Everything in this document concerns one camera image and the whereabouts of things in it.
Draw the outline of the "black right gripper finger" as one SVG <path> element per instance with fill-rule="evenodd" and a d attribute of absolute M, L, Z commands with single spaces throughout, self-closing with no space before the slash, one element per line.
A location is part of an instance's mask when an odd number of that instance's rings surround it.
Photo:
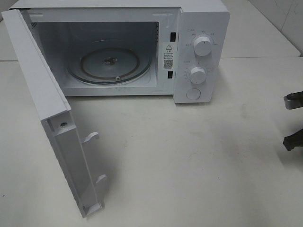
<path fill-rule="evenodd" d="M 291 151 L 292 149 L 296 147 L 302 147 L 303 146 L 303 129 L 297 131 L 296 133 L 284 137 L 283 145 L 287 149 L 287 151 Z"/>
<path fill-rule="evenodd" d="M 302 108 L 303 106 L 303 91 L 290 93 L 284 96 L 285 107 L 288 110 Z"/>

